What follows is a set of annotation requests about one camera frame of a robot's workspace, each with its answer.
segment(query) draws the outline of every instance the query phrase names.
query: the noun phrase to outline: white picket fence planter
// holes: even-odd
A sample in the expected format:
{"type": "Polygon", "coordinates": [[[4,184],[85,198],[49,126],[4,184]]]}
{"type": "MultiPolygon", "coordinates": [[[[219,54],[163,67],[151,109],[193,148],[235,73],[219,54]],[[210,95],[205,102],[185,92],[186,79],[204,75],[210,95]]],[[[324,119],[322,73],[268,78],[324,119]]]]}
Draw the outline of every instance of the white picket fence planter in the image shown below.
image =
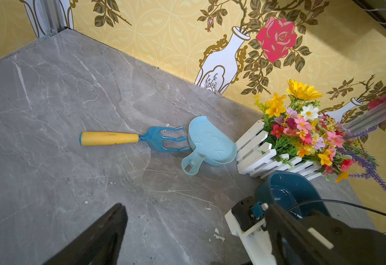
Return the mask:
{"type": "Polygon", "coordinates": [[[321,168],[318,162],[306,161],[302,162],[302,158],[295,156],[289,159],[288,154],[282,154],[280,157],[289,159],[289,164],[284,165],[283,162],[277,162],[273,159],[277,155],[275,149],[271,149],[272,145],[269,142],[262,143],[267,137],[268,132],[263,131],[264,121],[258,120],[250,129],[238,139],[237,169],[240,174],[250,174],[251,177],[261,177],[261,179],[269,176],[274,171],[297,172],[308,180],[321,176],[320,172],[316,172],[321,168]]]}

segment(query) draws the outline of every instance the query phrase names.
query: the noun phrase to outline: dark blue plastic bowl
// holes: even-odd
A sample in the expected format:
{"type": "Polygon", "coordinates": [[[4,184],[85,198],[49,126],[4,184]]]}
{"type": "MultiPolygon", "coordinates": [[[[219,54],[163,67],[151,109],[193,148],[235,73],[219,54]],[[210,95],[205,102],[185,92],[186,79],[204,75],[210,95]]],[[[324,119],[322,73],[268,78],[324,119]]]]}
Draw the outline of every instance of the dark blue plastic bowl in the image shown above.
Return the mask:
{"type": "MultiPolygon", "coordinates": [[[[314,186],[298,173],[275,171],[268,179],[255,190],[256,201],[278,204],[287,210],[293,205],[304,201],[321,199],[314,186]]],[[[306,204],[293,209],[299,215],[307,216],[312,210],[317,210],[323,215],[331,217],[323,202],[306,204]]]]}

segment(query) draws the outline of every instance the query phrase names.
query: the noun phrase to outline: artificial flower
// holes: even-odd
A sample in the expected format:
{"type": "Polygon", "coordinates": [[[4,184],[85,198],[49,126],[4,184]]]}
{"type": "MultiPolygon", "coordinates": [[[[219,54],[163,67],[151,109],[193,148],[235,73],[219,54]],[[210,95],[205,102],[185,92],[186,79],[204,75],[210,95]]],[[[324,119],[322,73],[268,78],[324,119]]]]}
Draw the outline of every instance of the artificial flower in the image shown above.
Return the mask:
{"type": "Polygon", "coordinates": [[[352,166],[353,160],[352,159],[346,159],[342,162],[340,169],[342,171],[346,171],[349,169],[350,166],[352,166]]]}
{"type": "Polygon", "coordinates": [[[297,119],[298,117],[298,112],[290,107],[287,108],[286,110],[286,118],[292,117],[293,119],[297,119]]]}
{"type": "Polygon", "coordinates": [[[344,140],[342,139],[341,135],[337,135],[335,131],[328,131],[327,132],[327,141],[330,141],[330,143],[337,147],[342,147],[342,143],[344,140]]]}
{"type": "Polygon", "coordinates": [[[284,129],[283,126],[280,126],[278,124],[273,124],[272,127],[273,127],[273,130],[271,131],[271,134],[275,135],[275,137],[277,138],[280,137],[284,129]]]}
{"type": "Polygon", "coordinates": [[[302,82],[294,81],[290,79],[287,81],[289,84],[289,89],[286,89],[286,92],[293,95],[293,97],[300,100],[314,100],[323,96],[320,92],[314,91],[314,86],[304,85],[302,82]]]}
{"type": "Polygon", "coordinates": [[[282,100],[285,100],[287,98],[286,95],[282,95],[281,97],[277,94],[277,93],[274,93],[274,99],[276,99],[277,101],[282,101],[282,100]]]}
{"type": "Polygon", "coordinates": [[[315,149],[321,151],[321,148],[325,147],[326,144],[324,143],[323,137],[316,136],[313,138],[312,145],[315,147],[315,149]]]}
{"type": "Polygon", "coordinates": [[[296,135],[296,132],[297,132],[297,131],[298,131],[298,130],[295,130],[295,129],[292,129],[292,128],[289,128],[289,127],[285,128],[285,129],[283,130],[283,132],[284,132],[285,135],[290,135],[290,136],[296,135]]]}
{"type": "Polygon", "coordinates": [[[282,101],[272,99],[271,101],[267,101],[265,104],[269,108],[265,111],[265,113],[269,115],[269,118],[272,116],[278,117],[280,116],[280,113],[286,112],[286,108],[284,107],[284,103],[282,101]]]}
{"type": "Polygon", "coordinates": [[[299,130],[304,130],[308,132],[309,130],[312,130],[311,124],[307,121],[305,121],[304,118],[295,119],[296,122],[296,128],[299,130]]]}
{"type": "Polygon", "coordinates": [[[349,172],[342,172],[342,173],[340,173],[339,177],[337,178],[337,180],[335,182],[339,183],[340,181],[342,181],[344,179],[348,179],[348,177],[349,177],[349,172]]]}
{"type": "Polygon", "coordinates": [[[274,121],[281,125],[284,122],[284,117],[282,115],[280,115],[280,116],[274,118],[274,121]]]}
{"type": "Polygon", "coordinates": [[[310,152],[311,149],[312,149],[311,146],[305,145],[305,146],[301,147],[301,148],[298,150],[297,155],[298,155],[300,158],[303,158],[305,155],[306,155],[306,156],[309,156],[309,155],[311,154],[311,152],[310,152]]]}
{"type": "Polygon", "coordinates": [[[327,165],[327,166],[331,166],[333,165],[333,162],[330,160],[330,157],[329,155],[331,155],[331,151],[330,150],[326,150],[324,153],[319,153],[318,154],[318,157],[321,159],[321,165],[327,165]]]}
{"type": "Polygon", "coordinates": [[[313,121],[318,118],[318,108],[314,108],[312,105],[303,106],[300,114],[305,120],[313,121]]]}

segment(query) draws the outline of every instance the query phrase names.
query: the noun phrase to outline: yellow handle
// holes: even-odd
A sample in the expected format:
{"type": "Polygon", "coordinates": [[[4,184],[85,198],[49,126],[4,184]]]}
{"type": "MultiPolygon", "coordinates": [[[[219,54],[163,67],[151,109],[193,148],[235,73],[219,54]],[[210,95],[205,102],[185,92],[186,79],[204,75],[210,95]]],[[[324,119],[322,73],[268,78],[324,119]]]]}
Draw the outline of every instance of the yellow handle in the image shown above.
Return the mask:
{"type": "Polygon", "coordinates": [[[80,135],[82,146],[118,145],[129,142],[138,142],[138,134],[122,134],[113,132],[83,131],[80,135]]]}

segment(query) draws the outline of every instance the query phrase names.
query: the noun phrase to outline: white daisy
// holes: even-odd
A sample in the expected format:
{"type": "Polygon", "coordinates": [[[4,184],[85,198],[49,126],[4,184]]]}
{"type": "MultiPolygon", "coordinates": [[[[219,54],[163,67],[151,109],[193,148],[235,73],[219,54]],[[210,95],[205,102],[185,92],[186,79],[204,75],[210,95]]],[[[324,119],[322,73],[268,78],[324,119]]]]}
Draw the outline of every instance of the white daisy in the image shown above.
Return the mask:
{"type": "Polygon", "coordinates": [[[314,108],[312,105],[303,106],[300,114],[305,120],[313,121],[318,117],[318,108],[314,108]]]}

